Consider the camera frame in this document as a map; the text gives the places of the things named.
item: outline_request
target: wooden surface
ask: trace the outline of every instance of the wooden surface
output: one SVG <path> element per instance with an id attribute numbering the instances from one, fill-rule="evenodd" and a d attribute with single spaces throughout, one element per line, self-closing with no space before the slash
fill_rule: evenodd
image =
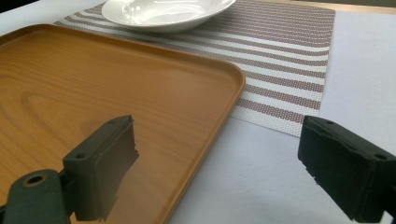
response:
<path id="1" fill-rule="evenodd" d="M 395 0 L 309 0 L 310 2 L 332 3 L 332 4 L 348 4 L 355 6 L 368 7 L 396 7 Z"/>
<path id="2" fill-rule="evenodd" d="M 164 223 L 245 84 L 230 63 L 49 25 L 0 37 L 0 204 L 27 173 L 132 114 L 140 157 L 106 223 Z"/>
<path id="3" fill-rule="evenodd" d="M 356 5 L 348 5 L 348 4 L 332 4 L 332 3 L 290 1 L 290 0 L 256 0 L 256 1 L 290 4 L 290 5 L 306 6 L 306 7 L 323 7 L 337 11 L 396 14 L 395 7 L 368 7 L 368 6 L 356 6 Z"/>

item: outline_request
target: white bowl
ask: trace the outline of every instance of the white bowl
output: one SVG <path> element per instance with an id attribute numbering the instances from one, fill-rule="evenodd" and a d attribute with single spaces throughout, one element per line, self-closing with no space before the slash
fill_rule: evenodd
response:
<path id="1" fill-rule="evenodd" d="M 236 0 L 108 0 L 102 15 L 134 30 L 177 33 L 193 28 Z"/>

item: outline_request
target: table surface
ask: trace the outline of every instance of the table surface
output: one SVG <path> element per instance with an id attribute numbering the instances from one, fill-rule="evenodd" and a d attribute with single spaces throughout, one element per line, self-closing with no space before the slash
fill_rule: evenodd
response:
<path id="1" fill-rule="evenodd" d="M 0 35 L 102 2 L 41 0 L 16 8 L 0 14 Z M 396 155 L 396 9 L 293 4 L 337 10 L 319 116 Z M 230 118 L 170 223 L 350 223 L 297 160 L 298 144 Z M 390 220 L 385 214 L 381 223 Z"/>

